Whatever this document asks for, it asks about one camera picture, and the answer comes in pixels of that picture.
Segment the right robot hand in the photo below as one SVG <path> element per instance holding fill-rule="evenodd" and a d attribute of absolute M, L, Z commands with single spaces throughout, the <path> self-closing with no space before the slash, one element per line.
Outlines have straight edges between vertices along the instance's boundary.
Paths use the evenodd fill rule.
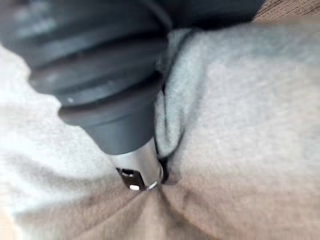
<path fill-rule="evenodd" d="M 29 84 L 57 98 L 132 190 L 160 184 L 155 144 L 169 34 L 253 20 L 261 0 L 3 0 L 0 41 L 30 68 Z"/>

